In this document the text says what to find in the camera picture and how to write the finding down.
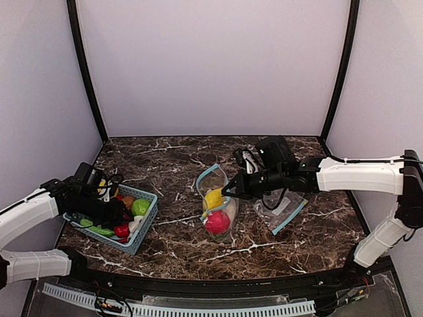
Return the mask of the large clear zip bag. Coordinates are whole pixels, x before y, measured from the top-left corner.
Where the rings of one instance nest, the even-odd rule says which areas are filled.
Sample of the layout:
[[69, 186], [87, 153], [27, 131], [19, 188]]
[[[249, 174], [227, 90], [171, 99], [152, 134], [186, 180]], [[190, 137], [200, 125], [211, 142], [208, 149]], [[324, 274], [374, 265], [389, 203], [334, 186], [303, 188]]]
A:
[[196, 180], [196, 189], [202, 198], [201, 222], [215, 242], [227, 240], [238, 213], [236, 198], [222, 194], [229, 183], [226, 173], [218, 164], [203, 171]]

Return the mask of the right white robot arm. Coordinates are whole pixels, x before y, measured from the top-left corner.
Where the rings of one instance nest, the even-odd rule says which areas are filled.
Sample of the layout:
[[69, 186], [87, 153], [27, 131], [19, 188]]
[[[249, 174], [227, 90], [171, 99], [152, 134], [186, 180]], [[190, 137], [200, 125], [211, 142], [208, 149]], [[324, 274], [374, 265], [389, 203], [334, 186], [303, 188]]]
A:
[[390, 158], [350, 159], [333, 155], [298, 161], [281, 135], [260, 140], [256, 172], [240, 170], [222, 189], [227, 197], [262, 199], [274, 190], [320, 193], [375, 192], [395, 195], [397, 204], [352, 253], [352, 261], [371, 267], [408, 233], [422, 228], [422, 161], [413, 150]]

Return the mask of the large red toy apple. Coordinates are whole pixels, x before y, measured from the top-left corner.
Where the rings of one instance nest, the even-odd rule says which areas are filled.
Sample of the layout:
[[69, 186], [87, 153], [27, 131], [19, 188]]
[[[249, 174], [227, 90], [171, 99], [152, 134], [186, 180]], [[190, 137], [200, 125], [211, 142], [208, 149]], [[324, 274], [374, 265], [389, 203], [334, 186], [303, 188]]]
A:
[[206, 220], [206, 230], [210, 234], [222, 234], [231, 226], [231, 220], [228, 214], [222, 210], [210, 213]]

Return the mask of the yellow toy potato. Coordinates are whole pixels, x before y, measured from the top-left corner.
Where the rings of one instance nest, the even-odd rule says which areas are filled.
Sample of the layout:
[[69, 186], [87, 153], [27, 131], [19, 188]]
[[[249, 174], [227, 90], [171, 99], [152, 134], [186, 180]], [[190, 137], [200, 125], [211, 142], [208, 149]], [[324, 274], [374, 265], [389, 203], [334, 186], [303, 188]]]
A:
[[208, 190], [204, 200], [203, 208], [205, 211], [212, 210], [223, 205], [223, 196], [221, 194], [222, 188]]

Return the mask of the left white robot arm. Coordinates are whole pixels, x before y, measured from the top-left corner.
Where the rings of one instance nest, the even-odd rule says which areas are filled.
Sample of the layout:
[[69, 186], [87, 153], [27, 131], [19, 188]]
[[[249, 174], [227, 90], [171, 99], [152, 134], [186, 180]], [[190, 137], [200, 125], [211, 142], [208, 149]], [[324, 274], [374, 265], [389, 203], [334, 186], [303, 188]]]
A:
[[40, 223], [64, 214], [84, 215], [94, 226], [108, 229], [133, 220], [125, 203], [114, 196], [122, 180], [119, 174], [106, 176], [100, 169], [82, 162], [74, 175], [64, 180], [49, 180], [29, 196], [3, 209], [1, 287], [16, 281], [84, 271], [86, 257], [70, 247], [43, 252], [10, 252], [5, 247]]

